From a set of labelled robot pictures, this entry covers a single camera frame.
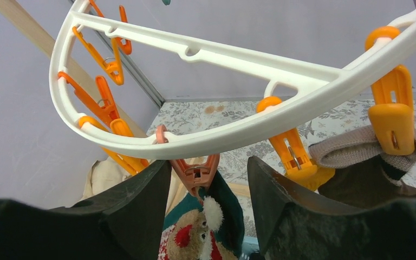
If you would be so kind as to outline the white round clip hanger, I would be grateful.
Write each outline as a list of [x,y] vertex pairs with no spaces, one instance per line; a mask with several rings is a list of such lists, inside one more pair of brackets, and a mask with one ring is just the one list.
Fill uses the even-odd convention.
[[[49,69],[53,104],[63,122],[81,137],[112,152],[146,159],[185,159],[240,151],[292,128],[305,144],[336,133],[337,126],[354,129],[366,121],[361,110],[373,103],[362,90],[416,51],[416,10],[396,18],[404,28],[393,40],[379,39],[355,61],[342,69],[232,47],[170,32],[125,25],[87,13],[87,1],[71,6],[55,41]],[[139,43],[179,56],[248,74],[267,81],[265,94],[279,86],[296,88],[297,94],[279,105],[255,113],[257,100],[168,102],[155,117],[146,137],[125,137],[82,124],[84,113],[74,107],[68,83],[59,76],[69,72],[68,59],[74,44],[73,30],[94,29],[125,35]]]

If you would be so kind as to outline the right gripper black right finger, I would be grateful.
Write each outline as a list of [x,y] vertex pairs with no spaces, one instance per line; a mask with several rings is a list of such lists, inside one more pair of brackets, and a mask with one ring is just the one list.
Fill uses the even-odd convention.
[[310,191],[256,156],[247,172],[266,259],[416,259],[416,199],[364,210]]

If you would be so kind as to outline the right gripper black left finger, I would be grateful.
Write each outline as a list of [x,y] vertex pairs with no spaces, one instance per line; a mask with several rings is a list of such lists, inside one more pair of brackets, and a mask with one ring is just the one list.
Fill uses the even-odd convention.
[[72,207],[0,199],[0,259],[157,259],[170,178],[157,160]]

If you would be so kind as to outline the dark brown sock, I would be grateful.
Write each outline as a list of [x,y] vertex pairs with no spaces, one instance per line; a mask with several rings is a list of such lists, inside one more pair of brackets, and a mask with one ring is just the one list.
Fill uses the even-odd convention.
[[389,155],[383,151],[371,126],[333,136],[311,144],[310,156],[319,166],[335,174],[318,188],[319,194],[347,205],[370,209],[399,198],[416,198],[416,188],[403,176],[416,163],[410,155]]

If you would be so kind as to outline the dark teal sock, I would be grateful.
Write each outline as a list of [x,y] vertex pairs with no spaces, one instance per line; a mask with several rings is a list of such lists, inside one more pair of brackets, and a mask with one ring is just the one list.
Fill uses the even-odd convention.
[[243,210],[217,172],[208,190],[187,194],[165,217],[158,259],[239,259]]

